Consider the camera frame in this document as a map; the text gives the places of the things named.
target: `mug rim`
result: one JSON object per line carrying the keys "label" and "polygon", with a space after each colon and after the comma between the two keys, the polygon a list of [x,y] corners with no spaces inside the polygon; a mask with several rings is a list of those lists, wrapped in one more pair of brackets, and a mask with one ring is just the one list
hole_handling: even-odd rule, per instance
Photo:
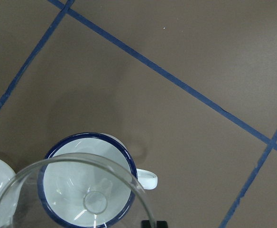
{"label": "mug rim", "polygon": [[[125,157],[129,168],[130,168],[130,172],[131,174],[135,177],[138,178],[138,173],[137,173],[137,169],[135,166],[135,163],[131,157],[131,155],[129,154],[129,152],[127,151],[127,149],[121,145],[118,141],[116,141],[115,139],[111,138],[110,136],[107,136],[105,134],[102,133],[92,133],[92,132],[85,132],[85,133],[78,133],[78,134],[73,134],[70,136],[65,137],[64,139],[62,139],[61,141],[59,141],[57,144],[55,144],[50,150],[49,152],[46,154],[45,159],[48,158],[52,158],[55,153],[61,149],[64,145],[74,141],[74,140],[78,140],[78,139],[83,139],[83,138],[94,138],[94,139],[100,139],[103,141],[106,141],[108,143],[110,143],[111,145],[115,146],[121,153],[122,155]],[[72,223],[67,222],[66,220],[62,219],[61,217],[59,217],[50,207],[50,205],[48,204],[47,200],[46,200],[46,195],[44,192],[44,185],[43,185],[43,180],[44,180],[44,173],[46,170],[46,167],[43,167],[38,175],[38,196],[41,200],[42,206],[45,209],[46,213],[49,215],[49,217],[54,220],[56,223],[58,223],[59,225],[63,226],[63,227],[68,227],[68,228],[88,228],[88,227],[81,227],[81,226],[77,226],[74,225]],[[108,222],[106,222],[105,224],[101,224],[98,225],[97,228],[105,228],[108,226],[112,226],[115,223],[117,223],[118,221],[120,221],[128,212],[128,210],[130,209],[133,201],[135,198],[135,194],[131,191],[129,198],[127,200],[127,203],[125,204],[124,208],[111,220],[109,220]]]}

